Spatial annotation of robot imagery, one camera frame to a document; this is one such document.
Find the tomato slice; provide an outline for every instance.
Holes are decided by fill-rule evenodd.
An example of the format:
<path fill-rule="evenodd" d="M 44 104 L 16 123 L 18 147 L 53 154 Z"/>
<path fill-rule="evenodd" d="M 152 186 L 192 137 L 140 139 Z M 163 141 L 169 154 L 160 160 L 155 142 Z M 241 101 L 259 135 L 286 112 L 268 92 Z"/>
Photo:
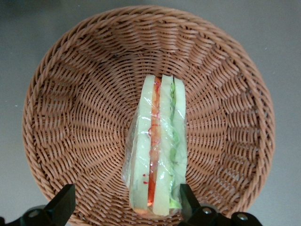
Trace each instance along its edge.
<path fill-rule="evenodd" d="M 160 86 L 161 80 L 156 77 L 151 106 L 151 128 L 150 128 L 150 176 L 148 189 L 148 205 L 153 205 L 155 196 L 155 187 L 157 180 L 157 169 L 159 161 L 159 143 L 160 143 L 160 118 L 159 118 L 159 103 L 160 103 Z"/>

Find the basket weave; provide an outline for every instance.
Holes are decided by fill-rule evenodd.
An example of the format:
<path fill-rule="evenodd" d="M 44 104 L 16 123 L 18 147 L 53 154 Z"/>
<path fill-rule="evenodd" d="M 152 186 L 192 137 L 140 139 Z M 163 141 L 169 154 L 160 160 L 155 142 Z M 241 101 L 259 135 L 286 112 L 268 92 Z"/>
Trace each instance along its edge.
<path fill-rule="evenodd" d="M 175 9 L 118 8 L 88 18 L 46 53 L 30 83 L 23 138 L 32 174 L 51 199 L 76 185 L 74 225 L 153 222 L 128 205 L 125 137 L 147 74 L 182 79 L 187 98 L 187 183 L 226 216 L 258 196 L 274 153 L 269 91 L 241 45 Z"/>

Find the woven basket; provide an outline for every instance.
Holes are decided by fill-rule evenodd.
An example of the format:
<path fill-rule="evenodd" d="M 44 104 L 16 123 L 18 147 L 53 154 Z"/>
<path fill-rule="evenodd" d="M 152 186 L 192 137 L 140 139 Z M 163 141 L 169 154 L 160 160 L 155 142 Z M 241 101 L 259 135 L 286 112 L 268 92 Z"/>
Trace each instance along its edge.
<path fill-rule="evenodd" d="M 147 74 L 183 80 L 187 183 L 226 216 L 258 196 L 274 153 L 269 91 L 241 45 L 175 9 L 118 8 L 88 18 L 46 53 L 30 83 L 23 138 L 32 174 L 51 199 L 76 185 L 74 225 L 153 222 L 128 205 L 121 180 L 125 137 Z"/>

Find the sandwich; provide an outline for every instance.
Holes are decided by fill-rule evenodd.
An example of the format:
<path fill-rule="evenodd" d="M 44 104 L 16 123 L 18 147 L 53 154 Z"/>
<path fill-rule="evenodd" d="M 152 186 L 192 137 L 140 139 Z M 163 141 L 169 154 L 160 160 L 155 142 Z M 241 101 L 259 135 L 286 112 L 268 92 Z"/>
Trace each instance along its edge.
<path fill-rule="evenodd" d="M 132 209 L 146 218 L 181 208 L 187 166 L 185 88 L 180 79 L 147 75 L 128 135 L 124 179 Z"/>

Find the metal screw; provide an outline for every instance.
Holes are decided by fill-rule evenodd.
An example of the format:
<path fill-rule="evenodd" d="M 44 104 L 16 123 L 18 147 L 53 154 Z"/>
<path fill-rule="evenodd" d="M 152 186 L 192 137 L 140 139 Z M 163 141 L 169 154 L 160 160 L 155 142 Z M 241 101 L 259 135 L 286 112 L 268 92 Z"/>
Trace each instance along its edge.
<path fill-rule="evenodd" d="M 203 208 L 203 212 L 206 214 L 212 213 L 211 209 L 209 209 L 208 207 Z"/>
<path fill-rule="evenodd" d="M 30 218 L 34 218 L 34 217 L 36 217 L 38 214 L 39 214 L 39 210 L 34 210 L 34 211 L 32 211 L 32 212 L 30 212 L 29 214 L 28 214 L 28 216 L 30 217 Z"/>
<path fill-rule="evenodd" d="M 248 217 L 243 213 L 238 213 L 237 217 L 241 220 L 248 220 Z"/>

